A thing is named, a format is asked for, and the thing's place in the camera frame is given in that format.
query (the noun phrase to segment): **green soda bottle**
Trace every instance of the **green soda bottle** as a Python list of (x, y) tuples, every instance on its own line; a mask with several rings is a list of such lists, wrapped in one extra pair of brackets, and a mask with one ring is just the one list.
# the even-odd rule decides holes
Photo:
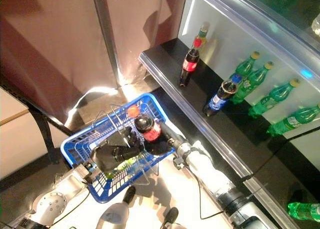
[(288, 213), (298, 220), (311, 220), (320, 223), (320, 204), (289, 203)]
[(253, 71), (249, 74), (247, 79), (240, 85), (236, 94), (230, 99), (233, 104), (241, 103), (247, 95), (249, 95), (254, 89), (257, 88), (266, 78), (269, 70), (274, 66), (272, 61), (268, 61), (260, 69)]
[(320, 103), (315, 107), (302, 108), (297, 110), (287, 118), (279, 121), (276, 124), (270, 125), (267, 133), (275, 137), (276, 135), (282, 135), (292, 129), (300, 127), (302, 124), (307, 124), (312, 122), (317, 114), (320, 113)]
[(258, 118), (278, 103), (284, 101), (289, 96), (291, 90), (298, 87), (299, 84), (300, 81), (297, 78), (294, 78), (288, 84), (274, 88), (269, 95), (262, 98), (255, 106), (249, 109), (249, 116)]
[(241, 63), (236, 67), (235, 73), (233, 73), (233, 74), (230, 76), (230, 78), (232, 78), (234, 74), (238, 74), (239, 76), (242, 77), (242, 79), (241, 79), (242, 81), (243, 81), (244, 79), (246, 79), (247, 76), (251, 73), (252, 68), (254, 67), (255, 61), (256, 61), (259, 57), (260, 57), (260, 53), (257, 52), (257, 51), (254, 51), (247, 60), (241, 62)]

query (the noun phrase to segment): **blue label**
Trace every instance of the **blue label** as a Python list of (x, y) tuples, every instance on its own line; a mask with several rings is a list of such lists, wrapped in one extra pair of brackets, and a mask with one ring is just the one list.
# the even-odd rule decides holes
[(209, 107), (211, 110), (220, 110), (228, 100), (220, 99), (217, 94), (214, 95), (209, 101)]

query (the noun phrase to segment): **red label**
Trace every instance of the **red label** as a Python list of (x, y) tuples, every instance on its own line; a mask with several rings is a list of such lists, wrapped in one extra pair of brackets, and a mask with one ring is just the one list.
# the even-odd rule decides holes
[(187, 72), (193, 72), (197, 67), (196, 62), (188, 62), (186, 59), (184, 59), (184, 62), (182, 64), (183, 70), (186, 70)]
[(160, 136), (160, 133), (161, 133), (160, 125), (155, 122), (154, 125), (153, 125), (153, 128), (150, 131), (144, 133), (143, 137), (148, 142), (152, 142), (152, 141), (156, 140)]

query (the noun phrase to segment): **orange bottle cap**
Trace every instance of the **orange bottle cap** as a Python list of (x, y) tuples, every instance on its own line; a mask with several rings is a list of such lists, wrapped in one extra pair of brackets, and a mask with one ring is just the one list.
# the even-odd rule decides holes
[(137, 105), (132, 105), (128, 108), (127, 113), (129, 117), (136, 118), (140, 114), (140, 110)]

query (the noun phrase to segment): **red bottle cap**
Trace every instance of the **red bottle cap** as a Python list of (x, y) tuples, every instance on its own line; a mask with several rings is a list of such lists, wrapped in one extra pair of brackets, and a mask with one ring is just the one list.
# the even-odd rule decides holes
[(199, 38), (194, 39), (193, 45), (198, 48), (201, 46), (201, 40)]

